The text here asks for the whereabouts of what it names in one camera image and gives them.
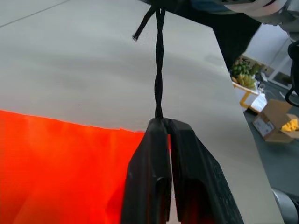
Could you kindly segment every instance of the table surface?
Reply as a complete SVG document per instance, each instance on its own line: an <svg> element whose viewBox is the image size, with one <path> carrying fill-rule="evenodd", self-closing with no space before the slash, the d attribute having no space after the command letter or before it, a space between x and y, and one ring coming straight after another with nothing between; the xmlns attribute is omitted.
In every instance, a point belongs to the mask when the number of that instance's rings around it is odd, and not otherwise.
<svg viewBox="0 0 299 224"><path fill-rule="evenodd" d="M29 0L0 26L59 2ZM155 18L137 43L131 36L148 8L71 0L3 26L0 108L144 130L155 109ZM189 123L221 164L244 223L283 223L213 30L166 13L164 48L164 115Z"/></svg>

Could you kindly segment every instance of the white wall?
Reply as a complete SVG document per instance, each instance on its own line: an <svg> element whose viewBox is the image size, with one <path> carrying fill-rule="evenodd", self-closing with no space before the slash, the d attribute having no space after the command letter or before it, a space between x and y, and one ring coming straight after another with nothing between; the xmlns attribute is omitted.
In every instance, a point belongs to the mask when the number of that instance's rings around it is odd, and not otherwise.
<svg viewBox="0 0 299 224"><path fill-rule="evenodd" d="M288 55L287 48L290 43L287 33L280 26L262 24L244 55L275 69ZM290 60L281 72L290 75L291 64Z"/></svg>

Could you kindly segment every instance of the cardboard box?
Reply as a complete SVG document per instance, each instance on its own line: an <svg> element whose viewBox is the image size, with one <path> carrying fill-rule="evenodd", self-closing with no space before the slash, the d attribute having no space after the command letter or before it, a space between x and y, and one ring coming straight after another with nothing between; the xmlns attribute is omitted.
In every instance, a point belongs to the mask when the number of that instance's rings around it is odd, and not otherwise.
<svg viewBox="0 0 299 224"><path fill-rule="evenodd" d="M243 112L247 110L253 101L257 98L258 92L254 90L247 89L235 82L233 82L233 86L237 97L239 99L240 105L242 107Z"/></svg>
<svg viewBox="0 0 299 224"><path fill-rule="evenodd" d="M299 138L299 131L281 131L281 127L291 119L299 120L296 115L287 113L291 107L292 105L285 101L271 99L257 115L253 125L265 141L289 143Z"/></svg>

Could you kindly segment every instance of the bunch of bananas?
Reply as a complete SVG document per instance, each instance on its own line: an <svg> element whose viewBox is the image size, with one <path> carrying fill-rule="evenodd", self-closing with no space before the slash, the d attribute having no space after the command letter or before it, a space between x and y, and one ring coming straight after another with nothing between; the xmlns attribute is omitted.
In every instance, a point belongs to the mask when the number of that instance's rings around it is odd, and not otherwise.
<svg viewBox="0 0 299 224"><path fill-rule="evenodd" d="M240 74L236 80L241 86L244 86L248 89L256 89L255 86L256 80L252 78L252 76L250 75Z"/></svg>
<svg viewBox="0 0 299 224"><path fill-rule="evenodd" d="M250 70L251 66L249 65L249 62L240 59L233 64L231 69L231 75L233 77L237 77L240 74L251 75Z"/></svg>

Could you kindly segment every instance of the yellow object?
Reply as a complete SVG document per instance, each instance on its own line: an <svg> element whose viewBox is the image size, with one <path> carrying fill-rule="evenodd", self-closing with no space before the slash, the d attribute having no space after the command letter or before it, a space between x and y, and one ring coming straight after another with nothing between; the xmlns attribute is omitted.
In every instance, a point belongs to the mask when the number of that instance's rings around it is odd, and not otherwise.
<svg viewBox="0 0 299 224"><path fill-rule="evenodd" d="M292 119L281 127L284 132L294 132L299 128L297 119Z"/></svg>

